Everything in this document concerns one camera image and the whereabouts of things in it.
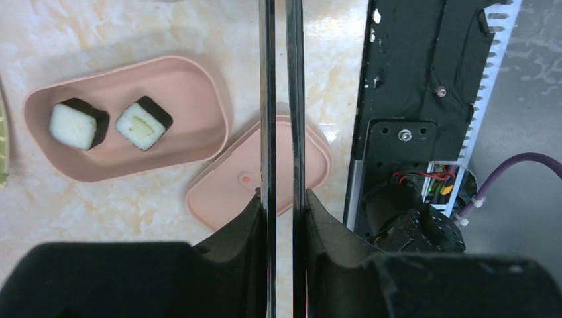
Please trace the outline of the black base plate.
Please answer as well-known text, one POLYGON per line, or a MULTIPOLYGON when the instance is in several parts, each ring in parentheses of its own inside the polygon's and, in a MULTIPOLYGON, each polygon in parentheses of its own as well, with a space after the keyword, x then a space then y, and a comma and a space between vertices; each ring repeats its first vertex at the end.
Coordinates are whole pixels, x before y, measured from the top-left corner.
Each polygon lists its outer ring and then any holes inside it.
POLYGON ((425 198, 460 178, 492 1, 370 1, 343 221, 386 252, 464 252, 425 198))

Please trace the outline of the aluminium frame rail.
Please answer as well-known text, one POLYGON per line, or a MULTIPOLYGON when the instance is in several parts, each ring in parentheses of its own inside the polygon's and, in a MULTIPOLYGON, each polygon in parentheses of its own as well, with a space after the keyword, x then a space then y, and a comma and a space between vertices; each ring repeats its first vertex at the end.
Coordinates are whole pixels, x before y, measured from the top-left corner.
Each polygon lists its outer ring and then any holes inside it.
POLYGON ((499 2, 484 9, 486 21, 494 38, 486 59, 483 75, 474 103, 473 117, 469 123, 465 141, 461 147, 457 164, 461 177, 467 168, 477 141, 488 104, 492 97, 494 85, 500 73, 502 61, 506 53, 512 31, 516 28, 516 19, 520 11, 522 0, 507 1, 505 4, 499 2))

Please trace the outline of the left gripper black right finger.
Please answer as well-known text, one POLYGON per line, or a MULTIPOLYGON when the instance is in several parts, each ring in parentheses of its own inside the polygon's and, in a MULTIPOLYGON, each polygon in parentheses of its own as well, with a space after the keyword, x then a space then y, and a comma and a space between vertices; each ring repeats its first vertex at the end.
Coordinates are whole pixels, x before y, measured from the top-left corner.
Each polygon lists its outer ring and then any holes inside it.
POLYGON ((309 317, 561 316, 561 290, 535 260, 383 252, 307 197, 309 317))

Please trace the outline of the white rice sushi cube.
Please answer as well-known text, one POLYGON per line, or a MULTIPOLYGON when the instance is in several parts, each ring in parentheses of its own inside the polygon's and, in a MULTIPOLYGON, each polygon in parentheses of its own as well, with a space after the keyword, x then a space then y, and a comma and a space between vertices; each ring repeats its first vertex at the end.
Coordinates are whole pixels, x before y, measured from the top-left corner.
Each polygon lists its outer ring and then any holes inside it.
POLYGON ((59 143, 88 151, 105 140, 109 120, 108 112, 96 109, 81 99, 71 98, 53 106, 48 130, 59 143))

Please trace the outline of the pink lunch box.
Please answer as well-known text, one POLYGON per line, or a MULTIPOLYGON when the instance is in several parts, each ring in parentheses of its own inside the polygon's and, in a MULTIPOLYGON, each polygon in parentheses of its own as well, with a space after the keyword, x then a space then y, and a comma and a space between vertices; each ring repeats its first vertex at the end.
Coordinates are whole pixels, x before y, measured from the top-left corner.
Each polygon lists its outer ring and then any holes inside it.
POLYGON ((162 56, 38 88, 23 117, 59 172, 99 182, 216 157, 232 108, 217 70, 162 56))

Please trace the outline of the bamboo mat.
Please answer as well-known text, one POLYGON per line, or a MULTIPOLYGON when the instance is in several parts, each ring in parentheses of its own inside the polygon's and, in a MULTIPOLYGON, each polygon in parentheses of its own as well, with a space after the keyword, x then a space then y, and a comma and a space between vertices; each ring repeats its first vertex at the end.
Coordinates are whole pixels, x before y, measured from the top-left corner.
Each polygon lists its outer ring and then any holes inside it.
POLYGON ((1 189, 5 188, 9 177, 9 122, 3 89, 1 89, 1 189))

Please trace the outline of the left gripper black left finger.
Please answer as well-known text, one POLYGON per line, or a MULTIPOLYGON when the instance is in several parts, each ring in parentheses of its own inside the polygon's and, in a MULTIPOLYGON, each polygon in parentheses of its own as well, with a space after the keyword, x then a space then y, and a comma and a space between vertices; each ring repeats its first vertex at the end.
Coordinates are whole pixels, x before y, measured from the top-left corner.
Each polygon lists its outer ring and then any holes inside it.
POLYGON ((186 242, 50 242, 1 288, 2 317, 264 317, 265 222, 255 195, 186 242))

